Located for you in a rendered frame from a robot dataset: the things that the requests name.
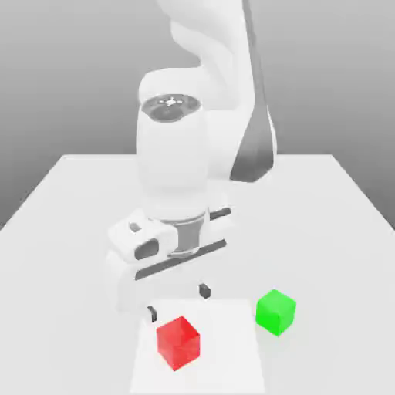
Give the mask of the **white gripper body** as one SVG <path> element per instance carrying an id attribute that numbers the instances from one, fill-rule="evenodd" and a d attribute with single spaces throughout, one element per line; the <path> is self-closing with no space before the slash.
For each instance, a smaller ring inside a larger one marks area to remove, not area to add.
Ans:
<path id="1" fill-rule="evenodd" d="M 137 209 L 108 231 L 106 291 L 126 312 L 156 309 L 156 299 L 195 297 L 209 289 L 210 264 L 227 244 L 231 209 L 207 209 L 195 218 L 160 220 Z"/>

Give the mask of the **small red cube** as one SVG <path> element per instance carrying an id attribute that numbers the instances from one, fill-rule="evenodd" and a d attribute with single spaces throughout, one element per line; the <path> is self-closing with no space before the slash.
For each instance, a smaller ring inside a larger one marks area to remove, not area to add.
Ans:
<path id="1" fill-rule="evenodd" d="M 177 371 L 201 355 L 200 333 L 184 316 L 156 329 L 157 351 L 167 365 Z"/>

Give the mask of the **small green cube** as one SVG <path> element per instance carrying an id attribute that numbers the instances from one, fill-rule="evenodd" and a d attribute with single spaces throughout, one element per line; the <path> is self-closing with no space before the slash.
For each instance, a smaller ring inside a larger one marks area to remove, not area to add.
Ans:
<path id="1" fill-rule="evenodd" d="M 296 301 L 272 289 L 256 303 L 255 323 L 274 336 L 282 335 L 294 320 Z"/>

